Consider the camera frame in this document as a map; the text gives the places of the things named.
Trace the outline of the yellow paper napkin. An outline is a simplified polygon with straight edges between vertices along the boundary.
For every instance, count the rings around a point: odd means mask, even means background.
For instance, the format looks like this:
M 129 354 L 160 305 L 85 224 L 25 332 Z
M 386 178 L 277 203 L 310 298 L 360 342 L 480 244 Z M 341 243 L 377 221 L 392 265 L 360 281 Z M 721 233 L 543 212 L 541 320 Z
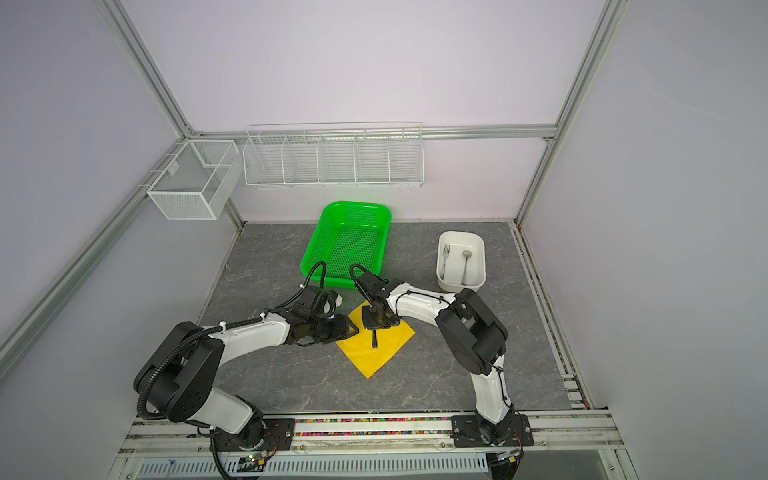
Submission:
M 405 321 L 388 329 L 366 329 L 362 313 L 367 305 L 364 302 L 349 314 L 349 319 L 359 328 L 358 334 L 338 341 L 336 345 L 357 370 L 370 379 L 406 345 L 415 331 Z

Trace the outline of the silver fork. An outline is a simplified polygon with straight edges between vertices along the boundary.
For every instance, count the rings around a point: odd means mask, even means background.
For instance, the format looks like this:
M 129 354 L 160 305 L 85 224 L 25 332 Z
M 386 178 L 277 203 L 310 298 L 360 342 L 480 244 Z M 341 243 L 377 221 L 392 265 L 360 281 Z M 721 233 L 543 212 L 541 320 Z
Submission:
M 445 279 L 445 272 L 447 267 L 447 261 L 450 257 L 450 251 L 451 251 L 451 246 L 449 244 L 445 244 L 442 250 L 442 264 L 441 264 L 441 269 L 439 273 L 439 278 L 441 280 Z

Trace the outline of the silver spoon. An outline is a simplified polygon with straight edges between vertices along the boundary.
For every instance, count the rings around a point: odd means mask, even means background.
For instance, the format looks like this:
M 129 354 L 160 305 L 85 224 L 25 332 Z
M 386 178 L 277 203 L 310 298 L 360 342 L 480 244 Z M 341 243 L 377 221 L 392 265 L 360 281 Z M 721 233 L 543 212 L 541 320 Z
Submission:
M 466 285 L 467 284 L 467 270 L 468 270 L 468 262 L 469 259 L 473 256 L 473 253 L 471 250 L 464 250 L 462 252 L 463 258 L 464 258 L 464 266 L 463 266 L 463 272 L 461 277 L 461 284 Z

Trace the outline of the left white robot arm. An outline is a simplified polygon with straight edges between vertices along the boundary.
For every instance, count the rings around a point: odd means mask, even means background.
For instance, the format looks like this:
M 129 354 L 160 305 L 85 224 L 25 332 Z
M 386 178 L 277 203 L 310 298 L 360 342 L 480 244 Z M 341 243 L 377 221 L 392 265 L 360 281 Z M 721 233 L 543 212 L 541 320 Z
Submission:
M 268 347 L 308 347 L 354 337 L 359 328 L 336 312 L 341 303 L 333 291 L 307 287 L 246 320 L 209 327 L 177 324 L 134 379 L 138 417 L 207 427 L 243 450 L 260 447 L 268 434 L 263 413 L 214 386 L 220 366 Z

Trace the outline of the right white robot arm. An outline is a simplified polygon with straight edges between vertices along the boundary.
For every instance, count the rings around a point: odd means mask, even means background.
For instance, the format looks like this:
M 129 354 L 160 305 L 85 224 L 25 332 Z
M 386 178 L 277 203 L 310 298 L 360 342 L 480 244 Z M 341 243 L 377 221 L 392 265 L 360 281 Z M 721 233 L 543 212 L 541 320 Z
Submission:
M 522 442 L 504 379 L 508 331 L 477 292 L 467 288 L 458 293 L 433 292 L 385 280 L 368 270 L 353 282 L 368 302 L 362 313 L 366 329 L 392 328 L 407 317 L 440 331 L 454 359 L 471 375 L 480 444 Z

